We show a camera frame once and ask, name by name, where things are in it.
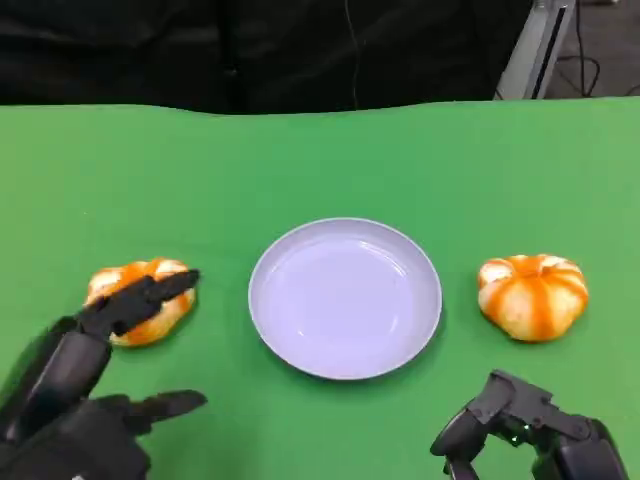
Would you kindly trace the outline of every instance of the green table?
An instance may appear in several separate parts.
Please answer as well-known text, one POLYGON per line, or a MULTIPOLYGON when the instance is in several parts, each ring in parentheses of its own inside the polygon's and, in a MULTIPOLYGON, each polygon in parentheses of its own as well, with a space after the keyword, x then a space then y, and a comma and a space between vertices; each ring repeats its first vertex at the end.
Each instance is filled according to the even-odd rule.
MULTIPOLYGON (((95 391, 210 398, 144 440, 154 480, 444 479, 430 443, 493 368, 602 418, 637 477, 638 118, 630 99, 237 118, 1 109, 0 377, 81 305, 95 270, 163 255, 203 271, 197 310, 161 345, 118 351, 95 391), (440 273, 436 338, 387 377, 311 378, 252 327, 247 283, 261 252, 332 216, 399 228, 440 273), (522 345, 479 313, 475 273, 489 257, 538 252, 578 262, 592 301, 564 339, 522 345)), ((481 476, 528 478, 531 450, 489 447, 481 476)))

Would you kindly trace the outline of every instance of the white striped pumpkin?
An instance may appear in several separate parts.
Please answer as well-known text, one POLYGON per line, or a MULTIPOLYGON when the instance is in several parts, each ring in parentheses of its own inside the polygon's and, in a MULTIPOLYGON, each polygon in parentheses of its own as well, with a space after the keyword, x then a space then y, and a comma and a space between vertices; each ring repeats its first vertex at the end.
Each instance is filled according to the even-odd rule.
POLYGON ((511 337, 544 342, 562 336, 587 306, 580 268, 553 255, 494 258, 478 273, 483 313, 511 337))
MULTIPOLYGON (((187 266, 182 262, 165 258, 155 258, 150 262, 133 262, 123 267, 103 268, 91 277, 85 305, 94 302, 99 297, 109 296, 140 280, 145 275, 160 280, 186 270, 188 270, 187 266)), ((191 310, 195 298, 195 290, 192 288, 168 302, 164 302, 160 313, 141 323, 129 333, 121 337, 111 335, 111 343, 125 347, 137 347, 157 342, 164 338, 178 323, 178 320, 191 310)))

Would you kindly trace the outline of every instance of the black curtain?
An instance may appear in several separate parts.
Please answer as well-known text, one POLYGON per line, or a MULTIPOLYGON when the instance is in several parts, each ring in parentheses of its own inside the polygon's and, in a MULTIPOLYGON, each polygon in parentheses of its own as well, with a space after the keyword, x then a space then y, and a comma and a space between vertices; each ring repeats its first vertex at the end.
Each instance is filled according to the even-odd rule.
POLYGON ((532 0, 0 0, 0 103, 215 113, 485 100, 532 0))

